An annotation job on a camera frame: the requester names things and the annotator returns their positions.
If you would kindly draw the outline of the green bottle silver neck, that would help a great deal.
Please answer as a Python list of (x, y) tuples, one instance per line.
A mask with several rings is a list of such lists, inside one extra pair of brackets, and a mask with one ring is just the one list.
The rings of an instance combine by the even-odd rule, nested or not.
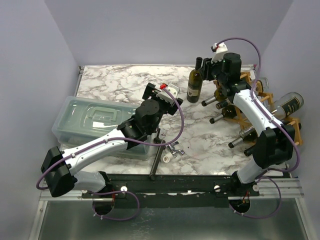
[(206, 107), (207, 105), (209, 104), (212, 104), (214, 102), (222, 102), (226, 99), (227, 97), (223, 94), (222, 92), (222, 89), (221, 88), (217, 88), (215, 91), (214, 91), (214, 94), (213, 96), (203, 100), (201, 102), (201, 105), (203, 107)]

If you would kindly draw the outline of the green bottle rack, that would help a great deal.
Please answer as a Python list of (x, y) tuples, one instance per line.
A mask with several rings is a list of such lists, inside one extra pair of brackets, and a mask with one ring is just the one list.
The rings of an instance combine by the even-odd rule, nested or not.
[(233, 119), (237, 116), (236, 107), (234, 105), (228, 105), (224, 107), (220, 114), (212, 117), (209, 122), (214, 124), (222, 119)]

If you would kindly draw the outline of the tall clear glass bottle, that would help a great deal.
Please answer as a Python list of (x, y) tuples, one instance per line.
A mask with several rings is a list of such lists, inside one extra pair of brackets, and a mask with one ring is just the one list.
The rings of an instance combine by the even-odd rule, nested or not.
[(251, 123), (251, 126), (239, 132), (241, 137), (245, 137), (253, 131), (259, 135), (266, 128), (275, 129), (276, 125), (268, 117), (279, 124), (281, 120), (297, 112), (304, 105), (304, 99), (297, 92), (289, 92), (268, 106), (262, 103), (256, 105), (252, 100), (251, 92), (242, 90), (235, 95), (233, 103)]

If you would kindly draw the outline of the green bottle white label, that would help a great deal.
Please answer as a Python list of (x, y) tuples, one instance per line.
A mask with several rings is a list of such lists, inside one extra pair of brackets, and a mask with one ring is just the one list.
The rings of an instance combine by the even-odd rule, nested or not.
[[(295, 121), (287, 122), (287, 125), (292, 125), (292, 126), (294, 126), (295, 124), (296, 124)], [(298, 128), (299, 128), (299, 130), (300, 130), (300, 129), (302, 128), (301, 123), (298, 123), (297, 125), (298, 125)], [(244, 155), (245, 155), (246, 157), (249, 157), (250, 155), (253, 154), (253, 150), (254, 150), (254, 146), (251, 146), (251, 147), (245, 149), (245, 150), (243, 151), (243, 153), (244, 153)]]

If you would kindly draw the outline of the square clear liquor bottle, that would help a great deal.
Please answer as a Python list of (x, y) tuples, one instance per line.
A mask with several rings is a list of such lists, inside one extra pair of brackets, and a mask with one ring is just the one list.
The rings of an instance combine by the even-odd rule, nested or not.
[[(213, 81), (216, 85), (217, 89), (221, 88), (216, 80)], [(257, 80), (255, 85), (254, 93), (256, 94), (257, 98), (261, 101), (261, 103), (267, 107), (270, 103), (273, 102), (273, 94), (267, 92), (269, 90), (269, 83), (266, 77), (262, 77)], [(222, 102), (218, 102), (215, 104), (218, 110), (223, 109), (224, 107), (230, 105), (231, 102), (226, 98)]]

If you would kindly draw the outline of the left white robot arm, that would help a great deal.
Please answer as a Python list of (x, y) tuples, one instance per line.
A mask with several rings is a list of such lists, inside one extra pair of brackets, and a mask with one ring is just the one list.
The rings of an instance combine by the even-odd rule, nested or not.
[(117, 152), (138, 145), (150, 145), (148, 137), (157, 132), (163, 115), (173, 116), (181, 112), (183, 100), (178, 97), (180, 88), (162, 84), (159, 88), (148, 83), (143, 93), (143, 102), (133, 116), (119, 124), (109, 133), (70, 149), (61, 151), (57, 146), (48, 150), (40, 168), (42, 175), (36, 188), (42, 190), (41, 181), (47, 184), (53, 198), (72, 190), (86, 190), (104, 198), (110, 194), (110, 180), (105, 172), (86, 172), (90, 164)]

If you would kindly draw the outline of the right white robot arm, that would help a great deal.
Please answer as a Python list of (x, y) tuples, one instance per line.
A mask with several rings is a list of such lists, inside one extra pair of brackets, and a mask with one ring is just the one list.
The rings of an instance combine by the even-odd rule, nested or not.
[(199, 69), (203, 80), (216, 80), (224, 96), (247, 117), (258, 138), (252, 159), (233, 175), (230, 191), (241, 196), (248, 184), (262, 175), (270, 166), (290, 160), (295, 146), (295, 129), (273, 116), (260, 102), (253, 86), (241, 79), (241, 56), (237, 53), (217, 53), (219, 59), (204, 58)]

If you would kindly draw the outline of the green bottle lowest rack slot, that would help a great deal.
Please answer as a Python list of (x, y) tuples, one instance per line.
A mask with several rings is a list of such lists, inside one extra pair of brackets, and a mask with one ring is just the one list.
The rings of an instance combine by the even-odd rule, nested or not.
[(257, 138), (257, 133), (254, 131), (254, 132), (251, 132), (249, 133), (248, 135), (242, 137), (242, 136), (239, 136), (238, 138), (236, 138), (235, 140), (231, 141), (228, 143), (228, 147), (230, 149), (234, 148), (235, 146), (238, 146), (239, 144), (243, 143), (243, 142), (253, 142), (256, 140)]

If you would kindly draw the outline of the wooden wine rack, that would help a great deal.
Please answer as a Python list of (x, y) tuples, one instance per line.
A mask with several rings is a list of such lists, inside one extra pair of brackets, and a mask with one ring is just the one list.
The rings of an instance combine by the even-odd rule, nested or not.
[(250, 90), (244, 90), (236, 94), (232, 104), (235, 108), (235, 117), (229, 121), (237, 122), (241, 131), (239, 137), (229, 144), (235, 147), (244, 141), (254, 142), (257, 138), (248, 138), (248, 135), (256, 133), (259, 136), (267, 128), (277, 129), (272, 123), (282, 122), (283, 125), (292, 125), (295, 130), (294, 142), (297, 146), (303, 145), (301, 137), (301, 122), (299, 118), (291, 117), (304, 104), (302, 96), (296, 92), (289, 92), (279, 100), (273, 100), (273, 94), (265, 92), (267, 85), (258, 80), (255, 87), (255, 97), (251, 96)]

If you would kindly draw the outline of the black metal rod tool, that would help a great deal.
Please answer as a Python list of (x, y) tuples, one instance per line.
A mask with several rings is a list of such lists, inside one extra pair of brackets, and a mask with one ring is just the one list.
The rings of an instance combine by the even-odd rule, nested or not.
[[(153, 139), (153, 142), (155, 144), (164, 144), (166, 142), (164, 139), (160, 138), (160, 132), (161, 132), (161, 129), (159, 128), (157, 130), (156, 137)], [(154, 161), (153, 161), (150, 173), (149, 173), (149, 179), (151, 181), (154, 181), (156, 178), (156, 172), (157, 172), (157, 169), (158, 169), (158, 166), (159, 166), (161, 156), (163, 154), (164, 149), (165, 149), (165, 146), (159, 146), (157, 148), (155, 158), (154, 158)]]

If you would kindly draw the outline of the chrome faucet tap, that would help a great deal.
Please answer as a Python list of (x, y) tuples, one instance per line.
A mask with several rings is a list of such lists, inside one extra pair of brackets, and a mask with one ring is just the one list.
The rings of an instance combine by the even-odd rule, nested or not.
[(166, 145), (164, 148), (166, 149), (166, 154), (162, 158), (162, 162), (167, 164), (174, 158), (176, 158), (178, 155), (183, 156), (185, 154), (184, 150), (175, 148), (176, 145), (178, 145), (179, 142), (176, 141), (174, 143)]

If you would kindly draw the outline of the clear plastic storage box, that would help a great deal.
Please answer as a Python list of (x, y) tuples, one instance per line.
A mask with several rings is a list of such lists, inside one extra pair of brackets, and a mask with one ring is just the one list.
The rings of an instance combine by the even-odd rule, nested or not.
[(131, 103), (68, 96), (53, 124), (60, 144), (76, 147), (100, 138), (135, 114)]

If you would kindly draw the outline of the black mounting base bar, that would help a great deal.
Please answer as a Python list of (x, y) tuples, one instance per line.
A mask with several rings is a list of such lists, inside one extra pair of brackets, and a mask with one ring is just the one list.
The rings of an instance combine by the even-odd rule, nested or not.
[(230, 175), (155, 175), (109, 174), (108, 191), (114, 195), (98, 196), (87, 192), (85, 200), (102, 207), (113, 204), (118, 209), (140, 208), (227, 208), (229, 199), (259, 196), (252, 184), (234, 183)]

